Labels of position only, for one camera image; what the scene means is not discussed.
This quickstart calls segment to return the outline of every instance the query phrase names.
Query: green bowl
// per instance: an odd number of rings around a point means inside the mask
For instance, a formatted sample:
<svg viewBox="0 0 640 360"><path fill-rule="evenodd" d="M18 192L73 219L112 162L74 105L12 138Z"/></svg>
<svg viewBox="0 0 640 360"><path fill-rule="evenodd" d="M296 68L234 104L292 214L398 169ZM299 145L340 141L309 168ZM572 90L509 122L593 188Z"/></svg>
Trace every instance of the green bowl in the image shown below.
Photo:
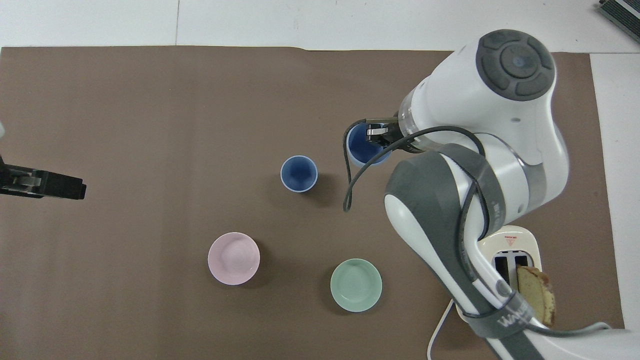
<svg viewBox="0 0 640 360"><path fill-rule="evenodd" d="M375 266L363 259L349 259L331 275L331 295L338 305L353 313L372 308L382 294L382 278Z"/></svg>

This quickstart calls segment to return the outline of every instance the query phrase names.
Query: blue cup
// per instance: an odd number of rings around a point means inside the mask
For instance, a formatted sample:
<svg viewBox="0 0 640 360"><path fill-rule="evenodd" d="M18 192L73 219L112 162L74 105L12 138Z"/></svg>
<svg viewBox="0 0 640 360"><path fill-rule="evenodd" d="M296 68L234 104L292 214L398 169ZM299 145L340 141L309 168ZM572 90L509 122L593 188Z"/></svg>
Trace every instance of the blue cup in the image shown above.
<svg viewBox="0 0 640 360"><path fill-rule="evenodd" d="M318 167L304 155L291 156L280 168L280 180L292 192L305 192L316 184Z"/></svg>
<svg viewBox="0 0 640 360"><path fill-rule="evenodd" d="M371 158L378 155L383 147L374 145L367 141L367 124L358 124L353 129L349 130L347 134L347 153L351 162L358 166L363 167ZM372 166L383 163L391 152L384 154Z"/></svg>

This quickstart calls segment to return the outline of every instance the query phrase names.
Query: bread slice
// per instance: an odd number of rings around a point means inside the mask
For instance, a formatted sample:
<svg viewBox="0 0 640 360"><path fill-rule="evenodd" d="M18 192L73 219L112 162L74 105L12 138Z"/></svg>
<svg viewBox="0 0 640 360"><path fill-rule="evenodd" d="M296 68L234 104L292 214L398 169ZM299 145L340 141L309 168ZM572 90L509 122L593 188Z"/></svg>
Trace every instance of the bread slice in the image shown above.
<svg viewBox="0 0 640 360"><path fill-rule="evenodd" d="M518 291L536 312L536 319L547 327L556 320L556 298L549 277L531 266L517 266Z"/></svg>

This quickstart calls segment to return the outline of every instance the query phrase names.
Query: white power cord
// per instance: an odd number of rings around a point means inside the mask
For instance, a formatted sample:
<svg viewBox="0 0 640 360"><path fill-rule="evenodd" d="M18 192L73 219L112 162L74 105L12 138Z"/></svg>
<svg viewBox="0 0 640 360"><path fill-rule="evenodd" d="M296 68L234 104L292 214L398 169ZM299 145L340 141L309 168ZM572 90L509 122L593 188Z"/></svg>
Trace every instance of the white power cord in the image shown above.
<svg viewBox="0 0 640 360"><path fill-rule="evenodd" d="M431 347L433 347L433 342L436 340L436 337L440 332L440 328L442 327L442 323L444 323L444 320L447 318L447 315L449 314L449 311L451 311L452 306L453 306L453 299L449 301L449 305L447 305L447 308L444 309L444 313L442 313L442 317L440 318L438 325L436 325L436 329L433 331L433 334L431 335L431 339L429 340L429 345L427 346L427 360L431 360Z"/></svg>

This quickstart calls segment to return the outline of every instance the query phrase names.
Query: brown tablecloth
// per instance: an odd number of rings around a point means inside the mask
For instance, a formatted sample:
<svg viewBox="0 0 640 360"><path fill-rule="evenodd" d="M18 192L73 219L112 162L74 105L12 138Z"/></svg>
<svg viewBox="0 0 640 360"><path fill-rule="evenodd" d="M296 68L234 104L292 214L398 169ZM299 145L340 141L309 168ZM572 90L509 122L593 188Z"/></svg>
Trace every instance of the brown tablecloth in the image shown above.
<svg viewBox="0 0 640 360"><path fill-rule="evenodd" d="M382 202L409 155L370 169L344 214L340 143L353 121L393 114L448 54L4 48L5 162L82 177L88 190L80 201L0 199L0 357L424 359L449 299ZM622 327L589 57L555 56L570 182L516 224L539 240L558 328ZM308 193L280 183L293 154L319 168ZM207 267L230 231L261 251L240 286ZM349 258L383 278L380 301L360 314L329 291ZM447 323L436 355L490 354L462 330Z"/></svg>

